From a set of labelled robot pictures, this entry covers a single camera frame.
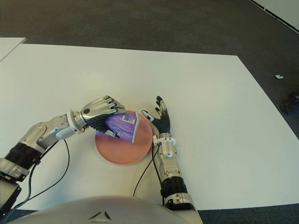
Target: pink plate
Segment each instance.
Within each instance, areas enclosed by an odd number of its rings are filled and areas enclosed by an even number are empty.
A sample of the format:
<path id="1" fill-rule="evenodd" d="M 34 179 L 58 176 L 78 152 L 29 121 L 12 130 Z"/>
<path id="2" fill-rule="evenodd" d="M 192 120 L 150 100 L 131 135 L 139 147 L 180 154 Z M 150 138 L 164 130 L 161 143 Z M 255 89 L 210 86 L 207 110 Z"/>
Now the pink plate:
<path id="1" fill-rule="evenodd" d="M 130 164 L 144 157 L 152 144 L 153 132 L 150 122 L 140 114 L 139 118 L 140 123 L 134 143 L 107 135 L 96 135 L 95 145 L 99 154 L 116 164 Z"/>

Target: barcode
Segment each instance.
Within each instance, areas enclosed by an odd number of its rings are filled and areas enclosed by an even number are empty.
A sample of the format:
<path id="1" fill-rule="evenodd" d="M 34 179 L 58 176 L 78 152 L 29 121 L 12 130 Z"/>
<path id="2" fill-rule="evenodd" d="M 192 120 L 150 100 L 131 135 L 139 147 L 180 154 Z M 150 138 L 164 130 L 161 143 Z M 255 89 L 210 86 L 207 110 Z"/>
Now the barcode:
<path id="1" fill-rule="evenodd" d="M 126 116 L 126 115 L 123 115 L 121 120 L 123 120 L 125 122 L 129 122 L 131 124 L 133 124 L 135 122 L 135 119 L 133 119 L 133 118 L 131 118 L 129 116 Z"/>

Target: gray carpet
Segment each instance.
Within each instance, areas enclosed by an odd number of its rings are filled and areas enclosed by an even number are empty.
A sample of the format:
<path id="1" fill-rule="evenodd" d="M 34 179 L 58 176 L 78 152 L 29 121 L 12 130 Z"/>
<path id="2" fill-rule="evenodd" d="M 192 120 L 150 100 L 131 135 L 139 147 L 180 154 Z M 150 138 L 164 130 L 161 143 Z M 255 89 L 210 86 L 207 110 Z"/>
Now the gray carpet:
<path id="1" fill-rule="evenodd" d="M 2 0 L 0 7 L 1 37 L 237 55 L 278 109 L 299 91 L 299 35 L 249 0 Z M 299 108 L 282 115 L 299 137 Z M 299 205 L 200 213 L 206 224 L 299 223 Z"/>

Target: cable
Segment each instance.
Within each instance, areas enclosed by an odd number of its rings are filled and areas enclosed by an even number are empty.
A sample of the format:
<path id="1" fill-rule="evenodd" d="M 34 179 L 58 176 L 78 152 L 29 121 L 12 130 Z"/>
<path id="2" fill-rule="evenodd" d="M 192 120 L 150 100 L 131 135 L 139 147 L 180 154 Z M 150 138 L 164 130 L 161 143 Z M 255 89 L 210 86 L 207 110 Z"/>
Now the cable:
<path id="1" fill-rule="evenodd" d="M 49 190 L 50 188 L 54 187 L 56 184 L 58 184 L 58 183 L 62 180 L 62 178 L 64 178 L 64 176 L 65 176 L 67 170 L 69 169 L 69 165 L 70 165 L 70 151 L 69 151 L 69 147 L 68 147 L 68 145 L 67 145 L 65 139 L 64 139 L 64 142 L 65 142 L 65 146 L 66 146 L 67 154 L 68 154 L 68 162 L 67 162 L 67 166 L 66 166 L 66 169 L 65 169 L 65 171 L 64 171 L 64 174 L 61 176 L 61 178 L 60 178 L 58 181 L 56 181 L 56 183 L 52 184 L 51 186 L 49 186 L 47 189 L 43 190 L 42 192 L 40 192 L 40 193 L 34 195 L 33 197 L 31 197 L 31 198 L 28 199 L 27 201 L 30 201 L 31 199 L 33 199 L 33 198 L 39 196 L 39 195 L 42 194 L 43 192 L 45 192 L 45 191 Z"/>
<path id="2" fill-rule="evenodd" d="M 138 182 L 137 182 L 137 184 L 136 184 L 136 186 L 135 186 L 135 189 L 134 189 L 133 197 L 135 197 L 135 192 L 136 192 L 136 190 L 137 190 L 137 187 L 138 187 L 138 185 L 139 185 L 139 182 L 141 181 L 143 175 L 145 174 L 145 171 L 148 169 L 148 167 L 150 166 L 151 162 L 153 162 L 153 159 L 151 159 L 151 160 L 149 161 L 149 163 L 148 163 L 148 165 L 146 166 L 145 170 L 143 171 L 141 177 L 139 178 L 139 180 L 138 180 Z"/>
<path id="3" fill-rule="evenodd" d="M 4 221 L 3 224 L 6 224 L 8 218 L 11 216 L 11 214 L 14 213 L 14 211 L 15 211 L 17 208 L 21 207 L 21 206 L 22 206 L 23 204 L 25 204 L 26 202 L 28 202 L 28 201 L 30 201 L 31 199 L 33 199 L 33 198 L 39 196 L 40 194 L 42 194 L 43 192 L 49 190 L 50 188 L 54 187 L 54 186 L 55 186 L 56 184 L 58 184 L 58 183 L 62 180 L 62 178 L 65 176 L 65 174 L 66 174 L 66 172 L 67 172 L 67 170 L 68 170 L 68 168 L 69 168 L 69 164 L 70 164 L 70 151 L 69 151 L 69 147 L 68 147 L 68 145 L 67 145 L 66 140 L 64 140 L 64 142 L 65 142 L 66 149 L 67 149 L 67 153 L 68 153 L 68 163 L 67 163 L 67 167 L 66 167 L 65 172 L 64 172 L 64 174 L 62 175 L 62 177 L 61 177 L 56 183 L 52 184 L 52 185 L 51 185 L 50 187 L 48 187 L 47 189 L 43 190 L 42 192 L 40 192 L 40 193 L 38 193 L 38 194 L 36 194 L 36 195 L 34 195 L 33 197 L 30 198 L 30 196 L 31 196 L 31 179 L 32 179 L 33 171 L 35 170 L 36 166 L 38 165 L 38 164 L 34 164 L 32 170 L 31 170 L 31 172 L 30 172 L 30 175 L 29 175 L 29 180 L 28 180 L 28 195 L 27 195 L 27 198 L 26 198 L 23 202 L 17 204 L 17 205 L 16 205 L 16 206 L 9 212 L 9 214 L 6 216 L 5 221 Z M 50 150 L 57 144 L 57 143 L 58 143 L 58 141 L 55 142 L 53 145 L 51 145 L 50 148 L 49 148 L 44 154 L 42 154 L 42 155 L 40 156 L 39 160 L 41 160 L 41 159 L 42 159 L 42 158 L 43 158 L 43 157 L 44 157 L 44 156 L 45 156 L 45 155 L 46 155 L 46 154 L 47 154 L 47 153 L 48 153 L 48 152 L 49 152 L 49 151 L 50 151 Z"/>
<path id="4" fill-rule="evenodd" d="M 160 178 L 160 175 L 159 175 L 159 172 L 158 172 L 157 166 L 156 166 L 156 162 L 155 162 L 155 159 L 154 159 L 154 147 L 151 149 L 151 158 L 152 158 L 152 160 L 153 160 L 153 163 L 154 163 L 154 167 L 155 167 L 155 170 L 156 170 L 156 173 L 157 173 L 158 179 L 159 179 L 159 183 L 160 183 L 161 189 L 163 189 L 163 186 L 162 186 L 162 181 L 161 181 L 161 178 Z M 162 196 L 162 205 L 164 206 L 164 197 L 163 197 L 163 196 Z"/>

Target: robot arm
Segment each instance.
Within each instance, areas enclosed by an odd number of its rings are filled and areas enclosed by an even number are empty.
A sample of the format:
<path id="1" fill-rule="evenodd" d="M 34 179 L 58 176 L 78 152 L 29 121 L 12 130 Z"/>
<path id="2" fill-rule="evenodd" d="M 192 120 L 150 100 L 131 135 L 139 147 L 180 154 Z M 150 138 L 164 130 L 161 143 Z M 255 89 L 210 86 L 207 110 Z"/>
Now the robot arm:
<path id="1" fill-rule="evenodd" d="M 159 136 L 154 136 L 153 144 L 158 146 L 160 160 L 160 178 L 162 182 L 161 195 L 165 199 L 165 207 L 178 213 L 182 218 L 193 224 L 201 224 L 202 221 L 193 203 L 191 195 L 187 191 L 179 165 L 177 163 L 176 140 L 170 132 L 170 119 L 165 102 L 157 97 L 156 111 L 160 119 L 155 118 L 147 111 L 143 115 L 149 119 L 158 129 Z"/>
<path id="2" fill-rule="evenodd" d="M 30 168 L 55 142 L 83 133 L 88 127 L 113 137 L 118 137 L 105 124 L 107 117 L 125 113 L 125 107 L 110 96 L 104 96 L 87 104 L 80 112 L 69 110 L 67 114 L 32 126 L 21 140 L 0 158 L 0 209 L 7 212 L 21 192 L 17 181 L 22 182 Z"/>

